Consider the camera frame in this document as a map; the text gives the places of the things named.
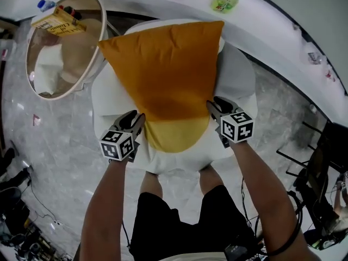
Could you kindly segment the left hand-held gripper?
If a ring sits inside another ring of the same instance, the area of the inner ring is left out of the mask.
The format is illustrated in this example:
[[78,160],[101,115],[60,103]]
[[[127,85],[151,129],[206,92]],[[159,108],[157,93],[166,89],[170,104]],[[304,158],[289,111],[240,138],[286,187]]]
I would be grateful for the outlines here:
[[133,140],[133,135],[139,135],[145,124],[145,114],[136,117],[137,111],[131,110],[120,115],[114,122],[116,130],[106,130],[100,140],[100,148],[105,158],[114,161],[128,161],[133,163],[139,143]]

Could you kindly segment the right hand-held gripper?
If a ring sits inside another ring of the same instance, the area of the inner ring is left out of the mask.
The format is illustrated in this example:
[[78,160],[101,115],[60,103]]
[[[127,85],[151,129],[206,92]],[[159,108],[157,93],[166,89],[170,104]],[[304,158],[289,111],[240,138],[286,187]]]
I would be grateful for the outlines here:
[[[212,101],[206,102],[206,107],[211,117],[220,122],[220,125],[215,130],[224,146],[228,148],[230,143],[240,143],[248,141],[254,134],[254,118],[245,111],[236,112],[239,106],[224,97],[214,96]],[[221,112],[236,112],[221,116]]]

